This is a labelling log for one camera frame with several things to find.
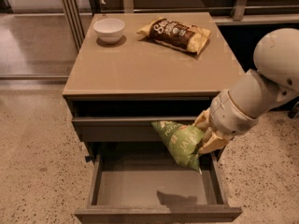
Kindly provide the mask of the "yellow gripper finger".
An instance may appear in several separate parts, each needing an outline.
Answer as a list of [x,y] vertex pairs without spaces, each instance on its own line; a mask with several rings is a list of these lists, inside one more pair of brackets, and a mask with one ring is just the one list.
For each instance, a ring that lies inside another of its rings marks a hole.
[[232,136],[219,131],[206,131],[200,143],[199,155],[207,154],[218,149],[224,148],[232,140]]
[[205,132],[208,129],[208,127],[210,126],[208,109],[200,113],[200,115],[194,121],[193,126],[199,128],[203,132]]

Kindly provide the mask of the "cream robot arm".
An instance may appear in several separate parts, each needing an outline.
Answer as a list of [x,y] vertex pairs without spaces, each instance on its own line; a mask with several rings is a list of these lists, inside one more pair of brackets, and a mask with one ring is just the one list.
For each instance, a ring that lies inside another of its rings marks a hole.
[[258,123],[265,112],[299,95],[299,30],[277,29],[257,44],[256,66],[229,89],[221,91],[194,125],[205,131],[199,154],[225,147]]

